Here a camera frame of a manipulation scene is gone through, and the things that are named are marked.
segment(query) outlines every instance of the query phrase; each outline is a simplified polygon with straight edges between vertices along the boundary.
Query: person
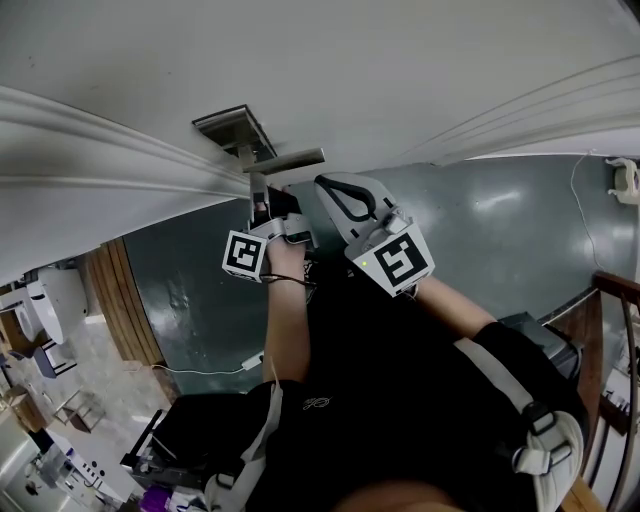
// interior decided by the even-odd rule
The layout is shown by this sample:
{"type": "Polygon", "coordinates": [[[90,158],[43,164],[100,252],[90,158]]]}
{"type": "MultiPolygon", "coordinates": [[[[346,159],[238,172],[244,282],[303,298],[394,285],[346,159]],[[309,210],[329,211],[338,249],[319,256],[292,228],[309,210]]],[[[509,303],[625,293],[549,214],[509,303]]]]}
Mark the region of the person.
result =
{"type": "Polygon", "coordinates": [[[247,511],[536,510],[532,477],[511,466],[526,423],[453,342],[481,344],[586,439],[578,394],[538,347],[434,277],[391,298],[346,264],[305,275],[303,245],[276,239],[267,254],[293,280],[268,285],[264,384],[248,407],[261,425],[276,378],[283,401],[247,511]]]}

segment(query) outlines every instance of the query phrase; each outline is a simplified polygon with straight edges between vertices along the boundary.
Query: shoulder strap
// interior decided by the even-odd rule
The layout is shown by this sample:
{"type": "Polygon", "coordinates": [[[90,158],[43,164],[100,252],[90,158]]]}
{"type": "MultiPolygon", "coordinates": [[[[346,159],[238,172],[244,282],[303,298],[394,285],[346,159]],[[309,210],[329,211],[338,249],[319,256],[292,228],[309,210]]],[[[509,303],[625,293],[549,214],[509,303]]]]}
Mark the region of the shoulder strap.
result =
{"type": "Polygon", "coordinates": [[[511,462],[514,471],[530,475],[545,475],[551,468],[571,455],[571,449],[565,442],[566,436],[558,426],[557,413],[536,401],[518,379],[483,346],[467,338],[457,341],[455,346],[471,360],[491,384],[506,395],[528,424],[528,446],[513,454],[511,462]]]}

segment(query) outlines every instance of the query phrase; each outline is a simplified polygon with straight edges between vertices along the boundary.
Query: electrical cable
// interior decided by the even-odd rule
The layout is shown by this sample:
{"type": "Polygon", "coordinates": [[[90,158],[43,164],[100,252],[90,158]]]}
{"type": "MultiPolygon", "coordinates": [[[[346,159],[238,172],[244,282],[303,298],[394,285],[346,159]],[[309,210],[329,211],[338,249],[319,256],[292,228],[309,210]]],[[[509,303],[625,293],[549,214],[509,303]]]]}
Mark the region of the electrical cable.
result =
{"type": "MultiPolygon", "coordinates": [[[[138,368],[135,372],[130,372],[130,373],[137,373],[140,371],[140,368],[138,368]]],[[[240,373],[245,371],[244,368],[239,368],[237,370],[233,370],[230,372],[200,372],[198,370],[173,370],[171,368],[167,368],[166,366],[163,366],[161,364],[152,364],[150,366],[150,368],[164,368],[165,370],[172,372],[172,373],[197,373],[198,375],[233,375],[235,373],[240,373]]]]}
{"type": "Polygon", "coordinates": [[[582,155],[578,159],[576,164],[573,166],[573,170],[571,171],[571,180],[569,181],[569,184],[571,185],[571,192],[573,192],[573,197],[575,197],[576,203],[578,204],[578,210],[580,210],[580,216],[582,217],[582,224],[584,224],[584,230],[587,232],[587,236],[589,237],[589,241],[591,242],[591,249],[593,250],[593,261],[595,262],[595,264],[597,265],[597,267],[600,270],[604,270],[604,267],[598,261],[598,255],[596,253],[596,243],[593,240],[593,237],[591,236],[591,233],[589,232],[589,227],[587,226],[587,220],[584,217],[584,211],[582,210],[582,205],[580,204],[580,198],[578,197],[576,189],[573,187],[573,178],[574,178],[574,176],[576,174],[576,169],[578,168],[580,163],[585,158],[587,158],[589,155],[591,155],[591,151],[589,151],[588,153],[585,153],[584,155],[582,155]]]}
{"type": "Polygon", "coordinates": [[[294,283],[301,284],[302,286],[310,286],[315,288],[318,286],[316,283],[312,283],[311,281],[301,281],[300,279],[295,279],[294,277],[283,276],[280,274],[260,274],[261,278],[266,278],[265,282],[267,284],[275,283],[276,281],[293,281],[294,283]]]}

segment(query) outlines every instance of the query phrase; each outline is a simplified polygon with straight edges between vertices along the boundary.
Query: white cable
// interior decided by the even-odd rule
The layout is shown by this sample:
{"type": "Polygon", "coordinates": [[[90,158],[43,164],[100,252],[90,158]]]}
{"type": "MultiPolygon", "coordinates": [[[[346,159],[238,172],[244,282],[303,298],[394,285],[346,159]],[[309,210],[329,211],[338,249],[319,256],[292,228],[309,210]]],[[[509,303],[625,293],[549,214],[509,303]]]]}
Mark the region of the white cable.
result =
{"type": "MultiPolygon", "coordinates": [[[[161,364],[152,364],[151,366],[147,367],[146,365],[140,363],[140,366],[138,367],[137,370],[122,370],[122,371],[124,373],[138,373],[143,368],[163,368],[173,373],[197,373],[198,375],[233,375],[234,373],[240,373],[246,370],[246,368],[239,368],[237,370],[233,370],[232,372],[199,372],[198,370],[172,370],[171,368],[167,368],[166,366],[163,366],[161,364]]],[[[107,387],[105,388],[105,390],[101,393],[101,395],[105,399],[108,396],[109,388],[111,388],[111,384],[113,384],[114,381],[115,379],[112,379],[109,382],[109,384],[107,384],[107,387]]]]}
{"type": "Polygon", "coordinates": [[[582,217],[582,224],[584,224],[584,230],[587,232],[587,236],[589,237],[589,241],[591,242],[591,249],[593,250],[593,261],[596,263],[597,267],[600,270],[604,270],[604,267],[602,265],[600,265],[600,262],[598,261],[598,255],[596,254],[596,243],[594,242],[593,237],[591,236],[591,233],[589,232],[589,227],[587,226],[587,221],[584,218],[584,211],[582,211],[582,205],[580,204],[580,199],[578,198],[578,194],[576,193],[576,189],[573,188],[573,177],[576,174],[576,169],[580,165],[580,162],[582,162],[590,154],[591,154],[591,151],[589,151],[588,153],[585,153],[584,155],[582,155],[578,159],[576,164],[573,166],[573,170],[571,171],[571,181],[569,182],[569,184],[571,185],[571,192],[573,192],[573,197],[576,198],[576,203],[578,204],[578,210],[580,210],[580,216],[582,217]]]}
{"type": "Polygon", "coordinates": [[[245,371],[244,368],[239,368],[237,370],[233,370],[232,372],[199,372],[198,370],[172,370],[171,368],[167,368],[166,366],[162,366],[161,364],[152,364],[150,368],[164,368],[165,370],[172,373],[197,373],[198,375],[233,375],[234,373],[240,373],[245,371]]]}

